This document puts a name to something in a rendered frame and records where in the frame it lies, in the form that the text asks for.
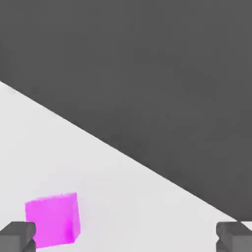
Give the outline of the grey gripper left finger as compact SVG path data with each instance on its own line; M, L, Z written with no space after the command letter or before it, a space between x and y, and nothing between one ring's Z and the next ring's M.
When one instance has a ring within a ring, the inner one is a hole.
M0 252L36 252L34 222L12 221L0 231Z

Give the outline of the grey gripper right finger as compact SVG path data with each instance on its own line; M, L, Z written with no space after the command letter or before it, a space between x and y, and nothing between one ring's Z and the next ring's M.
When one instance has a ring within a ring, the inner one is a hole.
M241 222L218 222L216 234L216 252L252 252L252 230Z

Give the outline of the small magenta cube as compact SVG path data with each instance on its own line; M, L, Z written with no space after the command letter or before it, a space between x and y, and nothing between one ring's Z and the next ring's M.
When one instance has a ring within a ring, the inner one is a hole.
M26 221L34 222L38 249L73 244L81 232L77 193L37 198L25 203Z

